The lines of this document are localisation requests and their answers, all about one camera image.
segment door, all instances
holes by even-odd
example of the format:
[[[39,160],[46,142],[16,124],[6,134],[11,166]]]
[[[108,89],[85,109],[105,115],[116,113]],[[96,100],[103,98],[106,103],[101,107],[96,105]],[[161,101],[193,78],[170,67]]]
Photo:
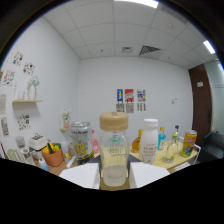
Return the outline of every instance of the door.
[[[199,65],[189,70],[193,91],[193,125],[197,131],[196,144],[201,146],[201,141],[210,132],[212,117],[211,89],[205,66]]]

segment shelf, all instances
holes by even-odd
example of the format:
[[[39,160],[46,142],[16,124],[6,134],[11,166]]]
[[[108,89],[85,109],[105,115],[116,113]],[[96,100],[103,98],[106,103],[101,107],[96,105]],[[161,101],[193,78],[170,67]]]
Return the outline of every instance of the shelf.
[[[13,100],[12,103],[37,103],[42,102],[42,100]]]
[[[70,130],[70,127],[69,128],[60,128],[61,131],[68,131]]]

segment air vent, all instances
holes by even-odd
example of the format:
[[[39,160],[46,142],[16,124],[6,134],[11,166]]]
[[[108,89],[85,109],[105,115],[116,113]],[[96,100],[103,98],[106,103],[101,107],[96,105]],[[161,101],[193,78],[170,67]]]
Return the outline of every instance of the air vent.
[[[122,48],[122,53],[131,53],[132,52],[132,48],[131,47],[123,47]]]
[[[162,52],[163,50],[159,48],[143,46],[139,56],[157,59],[162,54]]]
[[[175,17],[176,19],[180,20],[185,25],[188,23],[188,21],[183,16],[181,16],[178,12],[170,9],[169,7],[167,7],[165,5],[162,6],[161,11],[166,12],[169,15]]]

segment mug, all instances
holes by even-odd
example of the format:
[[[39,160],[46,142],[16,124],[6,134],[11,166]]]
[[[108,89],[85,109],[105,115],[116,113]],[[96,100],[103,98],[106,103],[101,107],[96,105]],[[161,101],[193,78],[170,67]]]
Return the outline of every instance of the mug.
[[[9,149],[7,151],[7,153],[9,155],[10,160],[13,160],[13,161],[16,161],[16,162],[21,162],[21,159],[20,159],[19,154],[18,154],[16,149]]]

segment ceiling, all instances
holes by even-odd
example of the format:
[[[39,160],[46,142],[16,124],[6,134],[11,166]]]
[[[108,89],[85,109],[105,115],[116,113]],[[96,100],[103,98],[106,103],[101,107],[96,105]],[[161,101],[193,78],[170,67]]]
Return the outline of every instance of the ceiling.
[[[114,0],[73,0],[52,9],[44,18],[81,60],[145,57],[190,69],[217,59],[204,46],[204,36],[161,3],[155,9]],[[143,46],[157,50],[139,56]],[[122,52],[123,48],[131,48],[131,52]]]

